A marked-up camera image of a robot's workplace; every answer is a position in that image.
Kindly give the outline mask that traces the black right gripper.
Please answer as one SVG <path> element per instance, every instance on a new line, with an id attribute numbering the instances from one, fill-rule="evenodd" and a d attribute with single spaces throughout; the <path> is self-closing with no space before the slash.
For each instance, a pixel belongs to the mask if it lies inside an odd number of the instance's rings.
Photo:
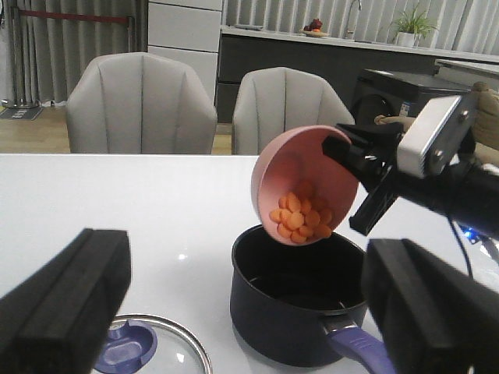
<path id="1" fill-rule="evenodd" d="M 459 149 L 460 161 L 448 165 L 440 175 L 418 179 L 397 171 L 396 150 L 403 124 L 335 126 L 347 136 L 328 136 L 323 155 L 354 175 L 367 195 L 349 218 L 349 226 L 368 235 L 398 197 L 425 207 L 491 238 L 498 237 L 498 177 L 484 171 L 472 157 L 475 140 L 469 132 Z"/>

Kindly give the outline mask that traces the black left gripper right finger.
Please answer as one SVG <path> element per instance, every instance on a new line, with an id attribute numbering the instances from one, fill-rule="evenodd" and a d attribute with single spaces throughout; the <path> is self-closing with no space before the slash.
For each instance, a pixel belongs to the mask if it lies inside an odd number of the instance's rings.
<path id="1" fill-rule="evenodd" d="M 496 373 L 498 294 L 408 239 L 368 242 L 361 288 L 397 373 Z"/>

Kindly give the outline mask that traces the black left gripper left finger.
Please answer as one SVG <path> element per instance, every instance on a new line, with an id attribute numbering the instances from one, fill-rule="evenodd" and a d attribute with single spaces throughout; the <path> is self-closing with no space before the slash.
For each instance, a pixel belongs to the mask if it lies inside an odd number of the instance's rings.
<path id="1" fill-rule="evenodd" d="M 125 231 L 82 230 L 1 299 L 3 373 L 89 373 L 131 281 Z"/>

